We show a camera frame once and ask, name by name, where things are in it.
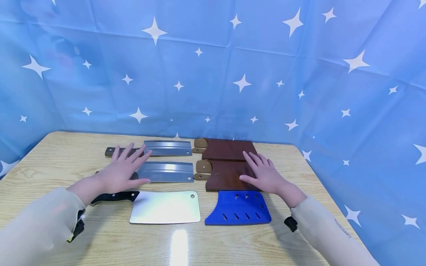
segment beige sleeve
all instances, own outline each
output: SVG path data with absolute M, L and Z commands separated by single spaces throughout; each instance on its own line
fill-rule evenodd
M 75 194 L 58 188 L 29 204 L 0 231 L 2 265 L 35 265 L 73 236 L 77 213 L 85 206 Z
M 291 209 L 297 228 L 331 266 L 378 266 L 377 261 L 318 201 L 308 196 Z

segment blue backdrop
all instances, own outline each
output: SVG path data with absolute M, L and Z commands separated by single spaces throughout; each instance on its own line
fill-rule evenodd
M 426 0 L 1 0 L 0 176 L 56 130 L 291 143 L 426 261 Z

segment brown leather sheath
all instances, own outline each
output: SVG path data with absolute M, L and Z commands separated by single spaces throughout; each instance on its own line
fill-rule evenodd
M 194 175 L 195 180 L 207 180 L 207 191 L 219 190 L 255 190 L 257 187 L 241 181 L 239 176 L 242 174 L 256 178 L 250 166 L 242 161 L 219 161 L 219 160 L 201 160 L 197 162 L 196 170 L 198 174 Z
M 243 151 L 257 154 L 251 141 L 198 138 L 193 153 L 202 153 L 202 159 L 245 161 Z

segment person's right hand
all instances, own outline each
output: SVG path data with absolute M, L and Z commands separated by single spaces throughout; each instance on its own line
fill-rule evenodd
M 243 152 L 245 160 L 257 179 L 243 174 L 240 176 L 240 180 L 273 194 L 279 194 L 284 186 L 290 184 L 278 173 L 271 160 L 266 159 L 260 153 L 255 155 L 250 152 L 249 154 Z

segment knife handle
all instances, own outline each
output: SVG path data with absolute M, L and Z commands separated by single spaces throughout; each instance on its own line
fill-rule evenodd
M 121 201 L 121 200 L 130 200 L 131 202 L 135 201 L 139 191 L 122 191 L 114 194 L 101 194 L 97 196 L 90 205 L 95 205 L 100 201 Z
M 139 179 L 139 175 L 138 175 L 138 173 L 137 173 L 137 172 L 134 172 L 134 173 L 132 174 L 132 176 L 130 177 L 130 180 L 136 180 L 136 179 Z
M 125 149 L 125 148 L 120 148 L 120 151 L 118 152 L 118 155 L 119 155 L 119 156 L 120 156 L 120 155 L 121 155 L 121 153 L 124 151 L 124 149 Z M 128 155 L 127 157 L 129 157 L 130 155 L 134 154 L 137 150 L 138 150 L 138 149 L 136 149 L 136 148 L 131 149 L 131 150 L 130 150 L 130 152 L 129 152 L 129 155 Z M 106 156 L 106 157 L 112 157 L 112 154 L 114 153 L 114 151 L 115 151 L 115 147 L 108 147 L 108 148 L 105 150 L 105 156 Z

